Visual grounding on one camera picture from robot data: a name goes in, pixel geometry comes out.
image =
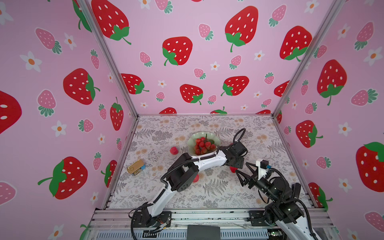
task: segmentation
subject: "red strawberry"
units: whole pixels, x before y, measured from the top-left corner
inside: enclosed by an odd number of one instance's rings
[[[316,143],[317,128],[311,120],[306,120],[296,126],[296,135],[305,147],[312,147]]]
[[[122,119],[123,119],[123,110],[120,104],[118,104],[118,98],[116,97],[116,102],[112,104],[111,109],[109,111],[109,114],[111,116],[111,121],[113,128],[118,131],[121,128],[122,125]]]
[[[233,16],[225,26],[227,41],[233,45],[243,46],[249,43],[256,32],[259,12],[254,6],[248,6]]]
[[[373,191],[384,192],[384,145],[364,144],[356,152],[356,163],[363,184]]]
[[[279,86],[277,86],[277,87],[275,88],[275,90],[273,91],[273,93],[274,93],[276,96],[282,97],[282,95],[283,95],[285,89],[286,89],[287,86],[288,86],[288,83],[289,83],[289,81],[286,81],[285,83],[280,84]]]
[[[183,100],[187,103],[199,102],[201,105],[200,99],[203,98],[203,90],[201,88],[189,84],[184,84],[180,86],[180,93]]]
[[[371,39],[373,35],[373,22],[368,22],[365,26],[360,30],[359,34],[356,37],[357,42],[355,42],[355,49],[359,51],[363,49],[367,44],[368,40]]]
[[[78,159],[66,157],[53,169],[53,177],[45,178],[37,184],[52,179],[49,185],[52,196],[65,199],[79,190],[87,181],[87,177],[88,171]]]
[[[89,105],[96,96],[93,79],[88,72],[78,68],[64,78],[63,87],[65,93],[81,104]]]
[[[0,91],[0,134],[14,125],[22,115],[22,108],[11,95]]]
[[[317,92],[323,97],[328,98],[328,106],[331,104],[333,95],[339,94],[347,82],[347,73],[335,59],[325,63],[319,81],[317,82]]]
[[[185,64],[192,51],[192,41],[185,37],[179,36],[175,38],[168,38],[163,42],[163,55],[167,60],[164,62],[164,66],[167,61],[173,65]]]
[[[115,160],[112,160],[108,165],[107,168],[105,169],[105,173],[101,170],[101,173],[104,174],[104,183],[105,186],[109,187],[109,184],[111,183],[113,174],[116,169],[117,162]]]
[[[59,41],[55,41],[55,37],[52,33],[42,28],[35,29],[36,36],[46,49],[52,50],[53,53],[61,54],[61,46]]]
[[[138,76],[126,73],[122,73],[121,76],[129,93],[139,94],[142,91],[149,92],[149,90],[144,90],[144,82]]]
[[[129,34],[129,22],[124,13],[107,0],[92,0],[93,14],[96,17],[100,30],[107,38],[119,41]]]
[[[280,58],[285,60],[297,59],[305,53],[312,41],[312,35],[302,26],[295,26],[285,35],[280,48]]]
[[[223,84],[224,93],[228,96],[236,96],[244,91],[249,83],[249,78],[246,76],[236,76],[227,78]]]
[[[177,112],[174,108],[166,108],[163,111],[159,112],[159,114],[177,114]]]

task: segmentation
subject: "pink strawberry print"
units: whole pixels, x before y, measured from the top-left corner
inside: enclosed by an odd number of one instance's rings
[[[151,62],[151,58],[149,57],[148,54],[146,54],[145,52],[140,52],[140,61],[144,64],[144,66],[146,67],[151,67],[152,66],[152,62]]]
[[[214,37],[214,32],[211,31],[211,27],[204,23],[199,25],[199,34],[200,37],[205,38],[206,41],[210,41]]]
[[[53,53],[60,55],[62,53],[59,41],[55,41],[52,33],[42,28],[35,29],[36,36],[46,49],[52,50]]]
[[[37,103],[40,105],[37,109],[40,115],[47,117],[55,113],[53,110],[56,107],[56,100],[51,91],[44,89],[37,97]]]
[[[373,35],[373,22],[368,22],[365,26],[360,30],[359,34],[356,37],[355,42],[355,50],[359,51],[363,49],[367,44],[368,40],[371,39]]]
[[[200,68],[195,68],[195,70],[193,70],[193,73],[195,74],[195,77],[200,79],[204,79],[207,77],[203,69],[200,69]]]
[[[284,18],[286,11],[287,11],[287,5],[285,4],[276,8],[275,11],[273,11],[272,13],[272,17],[269,19],[269,26],[273,28],[276,25],[278,25],[279,21],[281,21]]]
[[[361,89],[358,91],[352,98],[351,98],[351,103],[356,106],[365,106],[367,103],[371,104],[374,101],[376,101],[377,96],[379,93],[376,92],[375,89]]]
[[[16,197],[17,190],[10,183],[0,181],[0,206]]]
[[[229,64],[229,68],[234,70],[237,68],[238,65],[241,63],[241,56],[237,55],[236,57],[231,59],[231,63]]]

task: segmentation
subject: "strawberry wallpaper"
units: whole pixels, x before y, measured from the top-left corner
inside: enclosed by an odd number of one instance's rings
[[[83,240],[133,118],[77,2],[0,1],[0,239]]]
[[[140,114],[274,111],[332,3],[88,1]]]
[[[342,239],[384,239],[383,1],[347,1],[280,128]]]

